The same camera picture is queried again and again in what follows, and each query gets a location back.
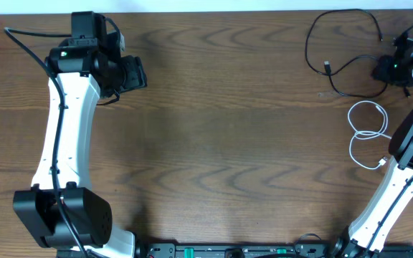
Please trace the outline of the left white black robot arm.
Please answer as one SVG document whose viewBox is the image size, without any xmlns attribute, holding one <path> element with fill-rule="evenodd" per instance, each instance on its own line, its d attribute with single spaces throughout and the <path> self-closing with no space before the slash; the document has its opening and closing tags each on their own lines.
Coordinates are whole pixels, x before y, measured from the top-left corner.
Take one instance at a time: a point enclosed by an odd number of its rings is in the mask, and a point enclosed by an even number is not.
<svg viewBox="0 0 413 258">
<path fill-rule="evenodd" d="M 114 224 L 110 204 L 92 191 L 89 157 L 95 109 L 147 86 L 140 58 L 124 55 L 113 20 L 75 12 L 71 31 L 39 61 L 49 82 L 49 115 L 31 186 L 13 208 L 42 248 L 58 257 L 146 257 L 145 244 Z"/>
</svg>

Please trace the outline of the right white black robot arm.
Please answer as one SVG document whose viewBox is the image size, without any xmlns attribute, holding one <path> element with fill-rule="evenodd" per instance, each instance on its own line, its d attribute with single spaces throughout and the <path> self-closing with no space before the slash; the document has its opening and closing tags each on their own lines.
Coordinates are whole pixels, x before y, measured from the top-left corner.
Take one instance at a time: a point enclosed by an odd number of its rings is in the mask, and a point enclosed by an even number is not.
<svg viewBox="0 0 413 258">
<path fill-rule="evenodd" d="M 413 39 L 403 32 L 386 71 L 413 82 Z M 411 244 L 386 244 L 391 228 L 413 198 L 413 109 L 390 139 L 391 159 L 383 181 L 361 215 L 331 247 L 328 257 L 413 257 Z"/>
</svg>

